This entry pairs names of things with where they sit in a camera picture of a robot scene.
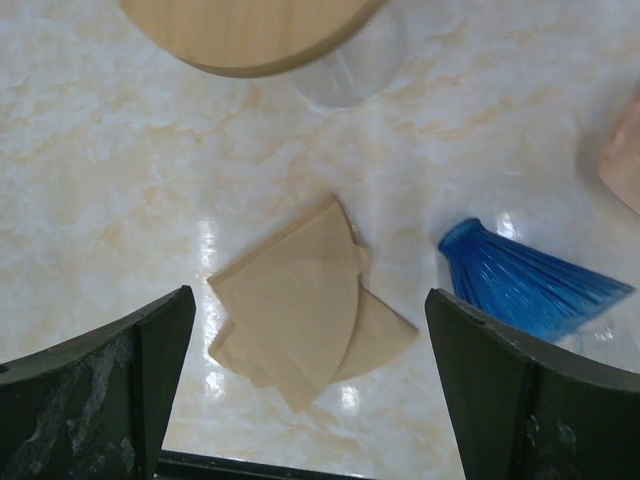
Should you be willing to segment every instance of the table surface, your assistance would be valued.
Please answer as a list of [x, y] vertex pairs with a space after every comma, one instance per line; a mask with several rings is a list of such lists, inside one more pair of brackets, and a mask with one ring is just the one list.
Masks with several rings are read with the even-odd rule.
[[[198, 315], [165, 448], [463, 478], [423, 313], [447, 283], [435, 242], [474, 215], [640, 285], [640, 217], [594, 175], [640, 77], [640, 2], [397, 5], [402, 71], [357, 108], [320, 111], [288, 77], [188, 67], [115, 1], [3, 0], [0, 362], [189, 284]], [[327, 191], [370, 249], [364, 283], [422, 336], [292, 415], [208, 357], [226, 314], [205, 282]], [[610, 317], [637, 333], [639, 308]]]

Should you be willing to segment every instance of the wooden board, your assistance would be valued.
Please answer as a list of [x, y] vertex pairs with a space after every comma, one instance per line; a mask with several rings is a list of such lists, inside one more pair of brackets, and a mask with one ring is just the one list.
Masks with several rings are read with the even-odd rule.
[[119, 0], [151, 40], [229, 77], [291, 70], [356, 33], [386, 0]]

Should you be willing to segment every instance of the pink object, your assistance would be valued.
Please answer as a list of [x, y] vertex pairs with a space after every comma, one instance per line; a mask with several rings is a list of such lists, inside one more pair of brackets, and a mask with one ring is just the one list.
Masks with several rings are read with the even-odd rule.
[[640, 94], [618, 120], [602, 153], [598, 174], [623, 202], [640, 213]]

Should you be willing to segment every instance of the countertop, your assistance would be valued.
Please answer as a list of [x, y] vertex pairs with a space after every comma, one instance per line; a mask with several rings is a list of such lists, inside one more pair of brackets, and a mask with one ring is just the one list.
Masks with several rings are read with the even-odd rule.
[[[165, 448], [463, 478], [423, 310], [447, 284], [435, 243], [478, 216], [640, 285], [640, 217], [594, 174], [640, 79], [640, 2], [396, 4], [401, 71], [358, 107], [322, 110], [287, 75], [183, 64], [114, 1], [3, 0], [0, 362], [192, 285], [198, 314]], [[422, 335], [293, 415], [208, 357], [226, 314], [206, 279], [329, 191], [371, 252], [364, 283]], [[639, 308], [632, 298], [610, 318], [634, 327]]]

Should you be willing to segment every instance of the blue ribbed glass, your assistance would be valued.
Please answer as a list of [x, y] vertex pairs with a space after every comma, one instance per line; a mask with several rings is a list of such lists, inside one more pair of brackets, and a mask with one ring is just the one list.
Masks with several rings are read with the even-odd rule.
[[489, 232], [477, 218], [451, 229], [438, 249], [449, 261], [458, 297], [552, 342], [635, 291]]

